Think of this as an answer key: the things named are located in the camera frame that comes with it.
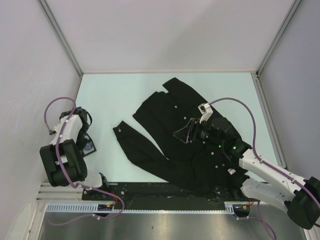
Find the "black button-up shirt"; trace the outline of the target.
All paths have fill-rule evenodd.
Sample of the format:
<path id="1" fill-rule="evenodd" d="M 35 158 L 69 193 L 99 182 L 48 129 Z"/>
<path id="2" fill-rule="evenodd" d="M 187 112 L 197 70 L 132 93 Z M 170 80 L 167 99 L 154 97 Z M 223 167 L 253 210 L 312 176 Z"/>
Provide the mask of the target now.
<path id="1" fill-rule="evenodd" d="M 208 194 L 215 187 L 239 190 L 249 179 L 247 171 L 229 172 L 229 161 L 218 145 L 203 141 L 183 143 L 173 133 L 190 118 L 201 116 L 198 106 L 205 99 L 191 86 L 172 78 L 163 84 L 133 114 L 133 118 L 155 140 L 152 143 L 126 122 L 113 128 L 128 160 L 140 169 L 189 191 Z"/>

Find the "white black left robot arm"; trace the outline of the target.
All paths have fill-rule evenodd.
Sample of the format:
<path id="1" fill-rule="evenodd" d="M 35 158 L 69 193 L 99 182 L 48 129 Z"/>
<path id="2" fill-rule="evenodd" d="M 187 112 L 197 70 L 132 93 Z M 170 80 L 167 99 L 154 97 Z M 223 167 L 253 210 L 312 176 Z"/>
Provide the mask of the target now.
<path id="1" fill-rule="evenodd" d="M 39 153 L 47 175 L 53 187 L 69 186 L 60 163 L 63 163 L 70 181 L 75 185 L 93 188 L 93 194 L 100 200 L 110 196 L 111 188 L 106 177 L 100 172 L 88 170 L 85 157 L 97 151 L 88 130 L 92 117 L 87 110 L 76 107 L 74 113 L 62 112 L 59 123 L 50 134 L 55 135 L 50 144 L 40 148 Z"/>

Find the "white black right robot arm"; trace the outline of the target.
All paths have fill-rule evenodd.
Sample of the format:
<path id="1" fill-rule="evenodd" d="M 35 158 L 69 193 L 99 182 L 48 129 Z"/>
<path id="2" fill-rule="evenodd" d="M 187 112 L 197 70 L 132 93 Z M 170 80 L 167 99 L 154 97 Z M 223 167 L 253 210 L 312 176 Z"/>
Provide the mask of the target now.
<path id="1" fill-rule="evenodd" d="M 320 181 L 305 179 L 257 154 L 253 147 L 235 133 L 233 125 L 224 117 L 201 121 L 191 118 L 187 125 L 173 133 L 185 144 L 196 140 L 218 147 L 226 157 L 226 166 L 234 176 L 237 170 L 246 170 L 262 178 L 237 177 L 230 188 L 231 196 L 242 201 L 245 197 L 272 205 L 289 216 L 299 227 L 310 230 L 320 217 Z"/>

